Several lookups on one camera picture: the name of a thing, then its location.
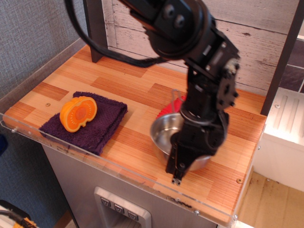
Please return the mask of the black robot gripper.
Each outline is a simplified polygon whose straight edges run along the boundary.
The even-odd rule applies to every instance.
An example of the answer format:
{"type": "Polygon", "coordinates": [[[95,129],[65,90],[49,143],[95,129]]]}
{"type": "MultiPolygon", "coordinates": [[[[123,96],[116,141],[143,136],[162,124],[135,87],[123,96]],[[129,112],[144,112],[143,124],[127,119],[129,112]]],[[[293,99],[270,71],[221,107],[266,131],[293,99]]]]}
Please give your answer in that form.
{"type": "Polygon", "coordinates": [[[235,77],[224,71],[218,81],[211,81],[202,74],[188,73],[187,96],[180,108],[184,122],[181,131],[170,138],[166,166],[173,184],[180,185],[196,159],[215,155],[225,141],[229,115],[224,110],[234,106],[238,97],[235,77]]]}

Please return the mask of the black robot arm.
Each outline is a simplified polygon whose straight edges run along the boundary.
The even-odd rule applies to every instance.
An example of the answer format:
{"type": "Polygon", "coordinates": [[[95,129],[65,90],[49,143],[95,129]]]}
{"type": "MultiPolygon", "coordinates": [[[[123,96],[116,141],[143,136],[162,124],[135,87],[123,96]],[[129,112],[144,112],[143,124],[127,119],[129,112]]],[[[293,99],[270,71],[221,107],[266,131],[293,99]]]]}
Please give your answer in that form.
{"type": "Polygon", "coordinates": [[[171,138],[166,172],[180,184],[193,162],[213,156],[228,134],[225,109],[235,104],[237,47],[219,31],[200,0],[125,0],[142,23],[154,52],[165,60],[185,61],[187,95],[180,107],[181,130],[171,138]]]}

